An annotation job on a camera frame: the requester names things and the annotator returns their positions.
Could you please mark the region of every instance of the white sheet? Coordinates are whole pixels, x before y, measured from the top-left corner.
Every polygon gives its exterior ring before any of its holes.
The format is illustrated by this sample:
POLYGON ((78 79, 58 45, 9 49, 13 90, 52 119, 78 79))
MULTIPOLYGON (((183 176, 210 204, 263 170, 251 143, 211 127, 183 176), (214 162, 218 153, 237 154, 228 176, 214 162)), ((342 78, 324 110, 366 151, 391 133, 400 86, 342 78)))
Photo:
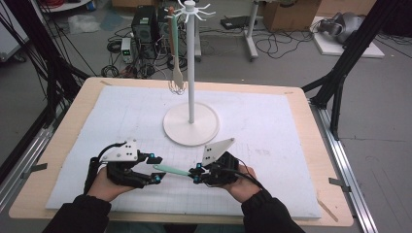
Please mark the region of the white sheet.
MULTIPOLYGON (((221 129, 211 143, 235 138, 228 151, 255 168, 261 183, 293 217, 321 217, 285 96, 196 91, 194 98, 219 115, 221 129)), ((153 152, 163 157, 161 164, 185 171, 201 162, 203 147, 176 145, 162 128, 167 111, 187 101, 186 94, 173 95, 168 89, 106 86, 63 164, 47 208, 58 209, 81 194, 89 159, 112 143, 137 139, 141 152, 153 152)), ((144 163, 134 170, 158 172, 144 163)), ((225 190, 173 174, 112 204, 112 211, 242 216, 240 204, 225 190)))

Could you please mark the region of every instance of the sleeve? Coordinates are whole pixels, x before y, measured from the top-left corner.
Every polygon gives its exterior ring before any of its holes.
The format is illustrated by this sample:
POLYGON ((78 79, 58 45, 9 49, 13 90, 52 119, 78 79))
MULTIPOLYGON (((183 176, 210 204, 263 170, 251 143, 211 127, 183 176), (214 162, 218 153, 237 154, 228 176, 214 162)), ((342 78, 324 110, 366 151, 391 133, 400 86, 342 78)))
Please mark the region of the sleeve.
POLYGON ((304 232, 291 218, 286 206, 262 190, 242 204, 246 233, 304 232))
POLYGON ((44 233, 104 232, 112 205, 92 196, 80 195, 58 210, 44 233))

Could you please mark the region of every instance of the round white base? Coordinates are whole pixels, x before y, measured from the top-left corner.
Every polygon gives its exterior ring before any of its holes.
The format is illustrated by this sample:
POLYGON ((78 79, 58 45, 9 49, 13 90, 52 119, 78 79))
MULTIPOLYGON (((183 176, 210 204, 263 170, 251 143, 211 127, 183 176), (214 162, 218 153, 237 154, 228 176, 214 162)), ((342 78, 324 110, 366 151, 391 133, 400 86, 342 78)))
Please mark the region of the round white base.
POLYGON ((173 107, 163 119, 167 136, 175 143, 197 147, 210 142, 219 132, 215 111, 204 104, 194 103, 194 123, 189 123, 189 103, 173 107))

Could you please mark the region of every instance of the gray floor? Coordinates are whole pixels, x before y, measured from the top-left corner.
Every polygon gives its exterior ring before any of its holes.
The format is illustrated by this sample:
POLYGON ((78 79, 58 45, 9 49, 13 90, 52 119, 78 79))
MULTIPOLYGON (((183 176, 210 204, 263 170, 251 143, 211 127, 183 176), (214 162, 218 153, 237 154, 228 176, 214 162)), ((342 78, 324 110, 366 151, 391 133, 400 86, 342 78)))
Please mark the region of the gray floor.
MULTIPOLYGON (((215 11, 229 9, 219 1, 209 2, 214 4, 215 11)), ((219 19, 223 16, 247 15, 250 1, 242 1, 242 4, 237 4, 236 9, 221 11, 216 17, 202 22, 202 28, 222 29, 219 19)), ((64 21, 70 15, 90 14, 96 16, 97 21, 103 22, 112 13, 107 7, 100 6, 93 13, 78 9, 56 15, 56 19, 64 21)), ((130 24, 130 20, 124 18, 113 21, 116 22, 111 26, 113 29, 69 36, 96 74, 108 64, 107 39, 116 30, 130 24)), ((261 22, 257 25, 257 29, 260 28, 264 28, 261 22)), ((198 82, 304 86, 327 74, 338 59, 336 56, 320 55, 312 41, 301 43, 296 51, 280 59, 272 59, 259 52, 259 58, 250 62, 242 37, 202 33, 201 40, 203 55, 201 62, 196 63, 195 67, 198 82)), ((384 42, 412 56, 411 46, 384 42)), ((260 45, 268 48, 267 42, 260 45)), ((378 230, 410 232, 412 134, 408 120, 412 106, 408 100, 412 97, 412 63, 410 57, 378 41, 375 41, 375 45, 386 56, 383 59, 362 58, 345 82, 339 136, 378 230)), ((280 50, 289 50, 291 47, 292 45, 282 45, 280 50)), ((75 66, 90 73, 73 49, 69 49, 69 53, 75 66)), ((43 110, 46 102, 29 62, 10 61, 0 64, 0 74, 1 164, 43 110)), ((165 70, 165 74, 170 77, 171 71, 165 70)), ((156 73, 153 79, 164 77, 161 73, 156 73)), ((307 97, 314 94, 316 91, 310 91, 307 97)), ((41 232, 47 224, 41 220, 10 219, 8 208, 0 215, 2 233, 41 232)), ((304 229, 307 232, 361 232, 356 224, 349 228, 304 229)))

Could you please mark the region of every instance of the metal rail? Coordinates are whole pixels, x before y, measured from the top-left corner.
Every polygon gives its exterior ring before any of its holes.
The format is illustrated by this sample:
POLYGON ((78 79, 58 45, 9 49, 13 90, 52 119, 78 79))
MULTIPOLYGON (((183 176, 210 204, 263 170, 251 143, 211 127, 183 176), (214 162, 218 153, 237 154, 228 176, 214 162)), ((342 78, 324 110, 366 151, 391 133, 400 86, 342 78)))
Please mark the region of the metal rail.
POLYGON ((378 230, 375 222, 373 221, 372 215, 367 208, 361 189, 358 185, 357 179, 355 178, 354 172, 352 171, 351 165, 349 164, 346 153, 343 150, 342 144, 340 141, 336 141, 334 139, 333 134, 330 131, 330 116, 327 110, 317 109, 317 111, 323 124, 322 127, 325 130, 334 160, 339 169, 340 176, 343 179, 344 184, 351 188, 351 191, 348 194, 357 213, 360 226, 363 232, 377 233, 378 230))

